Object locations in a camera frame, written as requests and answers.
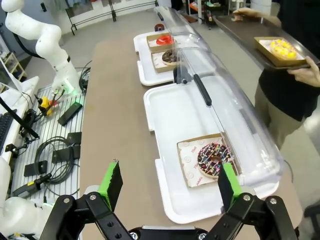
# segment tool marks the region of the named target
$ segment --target khaki pants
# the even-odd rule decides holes
[[[254,107],[279,149],[284,144],[286,137],[297,130],[305,121],[305,119],[297,121],[271,104],[259,84],[255,92]]]

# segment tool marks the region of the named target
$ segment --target clear plastic lid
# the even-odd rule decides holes
[[[199,48],[177,49],[177,54],[177,79],[182,85],[197,85],[203,104],[210,108],[223,141],[234,155],[240,184],[258,187],[278,182],[284,160],[253,105],[222,62]]]
[[[201,48],[211,52],[209,45],[188,21],[170,7],[157,6],[154,11],[163,21],[166,30],[175,40],[175,48]]]

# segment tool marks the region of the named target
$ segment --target yellow donut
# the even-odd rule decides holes
[[[285,40],[275,39],[270,44],[271,53],[281,60],[295,60],[298,55],[295,49]]]

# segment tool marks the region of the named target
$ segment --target floor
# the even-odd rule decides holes
[[[124,15],[118,17],[117,22],[106,20],[78,30],[75,36],[65,35],[63,48],[69,53],[75,67],[84,67],[91,60],[97,43],[114,39],[114,44],[117,44],[117,37],[121,36],[128,39],[128,44],[132,45],[134,51],[133,37],[152,32],[154,25],[158,22],[159,19],[152,10]],[[255,90],[262,70],[220,29],[208,30],[206,26],[198,23],[192,25],[237,80],[248,98],[254,102]],[[35,57],[31,59],[26,72],[29,77],[40,77],[40,87],[51,84],[55,75],[47,61]],[[315,121],[312,120],[311,124],[308,124],[306,127],[308,132],[315,131],[314,123]],[[319,176],[320,156],[304,128],[297,130],[286,139],[281,153],[292,167],[293,183],[302,207],[305,208],[319,200],[320,186],[314,182],[314,179]],[[300,231],[300,239],[311,239],[312,228],[308,219],[302,221]]]

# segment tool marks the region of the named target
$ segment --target brown table top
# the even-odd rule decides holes
[[[155,159],[156,139],[149,132],[143,95],[148,90],[139,81],[138,56],[130,36],[97,44],[93,53],[86,94],[81,144],[80,193],[99,185],[109,163],[120,161],[123,187],[115,213],[128,229],[176,226],[164,212]],[[303,211],[285,171],[275,195],[283,198],[292,224],[297,227]],[[210,230],[219,216],[188,224]],[[94,224],[88,224],[83,239],[103,239]],[[259,239],[255,229],[244,226],[237,240]]]

